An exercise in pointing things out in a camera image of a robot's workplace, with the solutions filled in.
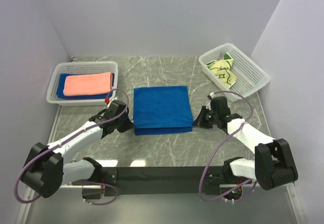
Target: black base bar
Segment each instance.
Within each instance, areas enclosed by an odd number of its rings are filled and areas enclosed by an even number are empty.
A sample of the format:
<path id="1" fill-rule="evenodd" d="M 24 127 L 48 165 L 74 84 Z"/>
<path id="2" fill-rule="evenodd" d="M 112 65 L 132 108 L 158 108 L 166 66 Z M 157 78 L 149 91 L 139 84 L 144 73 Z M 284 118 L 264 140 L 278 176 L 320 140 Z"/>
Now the black base bar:
<path id="1" fill-rule="evenodd" d="M 118 188 L 121 195 L 138 194 L 184 194 L 198 193 L 198 186 L 205 167 L 103 167 L 101 181 Z M 223 166 L 211 166 L 206 174 L 202 191 L 206 195 L 220 195 L 221 184 L 237 184 L 247 180 L 244 177 L 229 177 Z M 85 183 L 76 181 L 73 185 L 83 185 L 83 197 L 89 189 Z M 94 189 L 88 198 L 93 199 Z M 105 188 L 104 196 L 114 196 L 111 188 Z"/>

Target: cable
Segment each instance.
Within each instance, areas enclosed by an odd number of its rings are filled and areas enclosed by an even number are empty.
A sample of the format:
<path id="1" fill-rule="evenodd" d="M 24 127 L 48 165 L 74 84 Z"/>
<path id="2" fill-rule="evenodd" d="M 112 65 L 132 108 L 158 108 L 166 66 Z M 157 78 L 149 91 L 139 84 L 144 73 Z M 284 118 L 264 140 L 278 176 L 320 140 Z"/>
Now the cable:
<path id="1" fill-rule="evenodd" d="M 115 192 L 116 192 L 115 197 L 113 197 L 112 200 L 109 200 L 108 202 L 104 202 L 104 203 L 94 203 L 94 202 L 91 202 L 90 200 L 84 200 L 85 202 L 87 202 L 87 203 L 89 203 L 89 204 L 91 204 L 91 205 L 108 205 L 108 204 L 114 202 L 115 199 L 117 199 L 117 197 L 119 196 L 118 189 L 117 189 L 115 186 L 112 186 L 112 185 L 110 185 L 110 184 L 106 184 L 106 183 L 91 182 L 91 181 L 87 181 L 87 180 L 85 180 L 85 182 L 87 182 L 87 183 L 91 183 L 91 184 L 94 184 L 94 185 L 104 185 L 104 186 L 106 186 L 106 187 L 110 187 L 110 188 L 112 188 L 112 189 L 115 190 Z"/>
<path id="2" fill-rule="evenodd" d="M 113 92 L 113 91 L 121 91 L 125 96 L 126 96 L 126 106 L 124 108 L 124 110 L 118 114 L 117 116 L 113 117 L 112 119 L 108 119 L 108 120 L 105 120 L 101 123 L 98 123 L 98 124 L 93 124 L 91 126 L 88 126 L 86 127 L 85 129 L 82 129 L 82 130 L 79 130 L 78 132 L 76 132 L 74 135 L 70 136 L 69 138 L 67 138 L 66 140 L 62 141 L 61 144 L 57 144 L 56 146 L 50 148 L 50 149 L 47 149 L 46 151 L 40 153 L 39 155 L 37 155 L 35 158 L 33 158 L 30 162 L 28 162 L 23 168 L 22 170 L 20 171 L 20 173 L 18 174 L 18 178 L 17 178 L 17 181 L 15 182 L 15 186 L 14 186 L 14 194 L 15 194 L 15 198 L 20 202 L 20 203 L 23 203 L 23 204 L 29 204 L 29 203 L 32 203 L 34 202 L 35 200 L 37 200 L 40 195 L 36 196 L 34 199 L 31 199 L 31 200 L 23 200 L 20 198 L 19 194 L 18 194 L 18 184 L 19 184 L 19 181 L 21 179 L 21 177 L 24 175 L 25 171 L 35 162 L 37 161 L 39 158 L 43 157 L 44 155 L 46 155 L 48 152 L 51 152 L 53 150 L 56 150 L 57 148 L 59 148 L 60 146 L 62 145 L 65 145 L 67 143 L 69 143 L 71 140 L 75 139 L 76 137 L 78 137 L 79 135 L 81 135 L 82 133 L 84 132 L 87 132 L 88 130 L 92 129 L 92 128 L 95 128 L 97 126 L 100 126 L 100 125 L 103 125 L 103 124 L 106 124 L 106 123 L 109 123 L 109 122 L 112 122 L 116 119 L 118 119 L 119 117 L 121 117 L 127 110 L 128 108 L 128 105 L 129 105 L 129 98 L 128 98 L 128 95 L 126 92 L 124 92 L 123 90 L 121 89 L 118 89 L 118 88 L 115 88 L 115 89 L 112 89 L 111 91 L 109 91 L 107 94 Z M 118 191 L 116 191 L 116 196 L 113 200 L 115 200 L 118 196 Z"/>
<path id="3" fill-rule="evenodd" d="M 252 107 L 252 105 L 250 104 L 250 102 L 249 102 L 245 97 L 243 97 L 243 96 L 241 96 L 240 94 L 238 94 L 238 93 L 236 93 L 236 92 L 233 92 L 233 91 L 218 91 L 218 92 L 214 92 L 214 95 L 219 94 L 219 93 L 232 93 L 232 94 L 237 95 L 237 96 L 239 96 L 240 98 L 242 98 L 242 99 L 243 99 L 243 100 L 244 100 L 244 101 L 249 105 L 249 107 L 250 107 L 250 109 L 251 109 L 251 113 L 250 113 L 250 115 L 245 119 L 245 121 L 249 120 L 249 119 L 253 116 L 253 107 Z M 209 166 L 210 166 L 210 164 L 211 164 L 213 158 L 215 157 L 215 155 L 216 155 L 216 153 L 218 152 L 219 148 L 220 148 L 220 147 L 221 147 L 221 146 L 222 146 L 226 141 L 228 141 L 228 140 L 229 140 L 233 135 L 235 135 L 236 133 L 238 133 L 238 132 L 243 128 L 244 124 L 245 124 L 245 122 L 242 123 L 242 124 L 240 125 L 240 127 L 239 127 L 237 130 L 235 130 L 233 133 L 227 135 L 227 136 L 225 137 L 225 139 L 224 139 L 222 142 L 219 143 L 219 145 L 218 145 L 218 146 L 216 147 L 216 149 L 214 150 L 212 156 L 210 157 L 209 161 L 207 162 L 206 167 L 204 168 L 204 171 L 203 171 L 203 173 L 202 173 L 202 175 L 201 175 L 201 179 L 200 179 L 200 182 L 199 182 L 199 188 L 198 188 L 198 192 L 199 192 L 199 196 L 200 196 L 200 199 L 201 199 L 201 200 L 203 200 L 203 201 L 214 201 L 214 200 L 218 200 L 218 199 L 224 197 L 225 195 L 231 193 L 233 190 L 238 189 L 239 187 L 241 187 L 241 186 L 243 186 L 244 184 L 246 184 L 246 183 L 248 183 L 248 182 L 251 181 L 250 179 L 248 179 L 248 180 L 244 181 L 243 183 L 238 184 L 236 187 L 230 189 L 229 191 L 226 191 L 226 192 L 222 193 L 221 195 L 218 195 L 218 196 L 213 197 L 213 198 L 210 198 L 210 199 L 207 199 L 207 198 L 205 198 L 205 197 L 203 196 L 203 182 L 204 182 L 205 176 L 206 176 L 206 174 L 207 174 L 208 168 L 209 168 Z M 255 181 L 255 183 L 254 183 L 254 185 L 252 186 L 251 190 L 247 193 L 247 195 L 244 196 L 244 199 L 245 199 L 245 198 L 246 198 L 246 197 L 247 197 L 247 196 L 252 192 L 252 190 L 254 189 L 256 183 L 257 183 L 257 182 Z"/>

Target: yellow cloth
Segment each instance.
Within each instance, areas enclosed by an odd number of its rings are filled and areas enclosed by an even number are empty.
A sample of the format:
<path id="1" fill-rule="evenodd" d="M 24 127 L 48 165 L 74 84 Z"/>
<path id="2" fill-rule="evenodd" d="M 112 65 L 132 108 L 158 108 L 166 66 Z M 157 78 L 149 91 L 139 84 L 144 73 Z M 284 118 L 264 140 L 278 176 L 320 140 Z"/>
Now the yellow cloth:
<path id="1" fill-rule="evenodd" d="M 233 59 L 226 59 L 209 63 L 207 67 L 217 76 L 223 84 L 230 88 L 236 81 L 237 77 L 230 70 L 232 69 Z"/>

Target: stack of towels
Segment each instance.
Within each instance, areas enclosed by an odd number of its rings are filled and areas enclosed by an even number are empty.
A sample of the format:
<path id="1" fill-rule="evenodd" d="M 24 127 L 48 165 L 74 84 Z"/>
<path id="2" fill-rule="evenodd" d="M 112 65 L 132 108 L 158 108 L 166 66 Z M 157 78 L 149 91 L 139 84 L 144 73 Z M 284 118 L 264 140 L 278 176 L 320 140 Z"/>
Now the stack of towels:
<path id="1" fill-rule="evenodd" d="M 192 131 L 187 86 L 134 89 L 135 135 L 179 134 Z"/>
<path id="2" fill-rule="evenodd" d="M 60 74 L 57 96 L 65 100 L 104 99 L 112 90 L 114 74 Z"/>

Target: folded pink towel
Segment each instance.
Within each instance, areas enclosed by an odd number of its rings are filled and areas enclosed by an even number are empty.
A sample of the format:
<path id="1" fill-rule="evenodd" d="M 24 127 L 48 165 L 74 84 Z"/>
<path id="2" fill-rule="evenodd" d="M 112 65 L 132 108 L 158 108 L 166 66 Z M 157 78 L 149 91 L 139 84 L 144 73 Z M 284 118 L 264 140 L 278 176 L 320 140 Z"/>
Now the folded pink towel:
<path id="1" fill-rule="evenodd" d="M 66 77 L 64 96 L 98 95 L 112 89 L 112 73 L 83 74 Z"/>

